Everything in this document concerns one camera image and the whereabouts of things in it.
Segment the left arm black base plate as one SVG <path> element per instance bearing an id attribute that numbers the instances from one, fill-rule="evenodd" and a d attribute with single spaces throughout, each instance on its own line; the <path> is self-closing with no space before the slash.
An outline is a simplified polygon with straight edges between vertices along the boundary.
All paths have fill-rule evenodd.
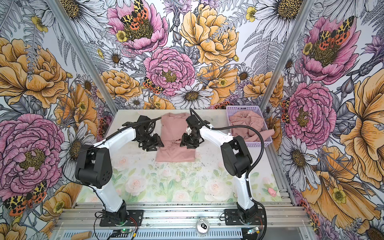
<path id="1" fill-rule="evenodd" d="M 140 227 L 143 210 L 123 210 L 115 213 L 103 211 L 100 227 Z"/>

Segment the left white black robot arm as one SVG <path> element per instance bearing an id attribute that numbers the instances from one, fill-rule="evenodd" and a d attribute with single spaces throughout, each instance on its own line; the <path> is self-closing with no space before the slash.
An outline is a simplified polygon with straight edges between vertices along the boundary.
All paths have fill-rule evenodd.
<path id="1" fill-rule="evenodd" d="M 111 153 L 116 153 L 129 142 L 137 142 L 146 152 L 164 147 L 161 137 L 154 133 L 156 122 L 139 116 L 136 122 L 126 122 L 121 128 L 94 145 L 81 147 L 75 168 L 75 178 L 90 187 L 103 204 L 101 227 L 137 226 L 138 222 L 127 211 L 126 202 L 117 193 L 111 179 L 113 167 Z"/>

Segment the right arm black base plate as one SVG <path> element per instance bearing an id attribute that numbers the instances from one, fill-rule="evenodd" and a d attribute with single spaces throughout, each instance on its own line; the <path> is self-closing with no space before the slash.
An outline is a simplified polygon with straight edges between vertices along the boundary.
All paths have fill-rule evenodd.
<path id="1" fill-rule="evenodd" d="M 262 209 L 224 209 L 224 221 L 227 226 L 265 226 L 266 213 Z"/>

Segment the pink pixel-print t-shirt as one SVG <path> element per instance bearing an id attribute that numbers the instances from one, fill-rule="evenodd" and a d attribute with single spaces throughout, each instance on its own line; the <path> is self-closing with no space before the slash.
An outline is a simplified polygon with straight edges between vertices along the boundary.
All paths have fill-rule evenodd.
<path id="1" fill-rule="evenodd" d="M 156 162 L 159 163 L 189 163 L 195 161 L 195 149 L 181 147 L 181 140 L 188 124 L 187 117 L 190 114 L 167 113 L 161 118 L 161 140 L 164 147 L 159 148 Z"/>

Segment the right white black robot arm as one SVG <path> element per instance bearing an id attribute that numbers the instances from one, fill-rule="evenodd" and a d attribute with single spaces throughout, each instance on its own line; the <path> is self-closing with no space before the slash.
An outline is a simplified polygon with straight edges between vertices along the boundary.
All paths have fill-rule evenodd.
<path id="1" fill-rule="evenodd" d="M 249 175 L 253 169 L 253 159 L 245 140 L 217 130 L 198 115 L 190 115 L 186 122 L 187 132 L 183 134 L 180 146 L 196 149 L 207 140 L 220 147 L 224 167 L 236 180 L 239 218 L 244 224 L 250 223 L 258 213 L 259 205 L 250 189 Z"/>

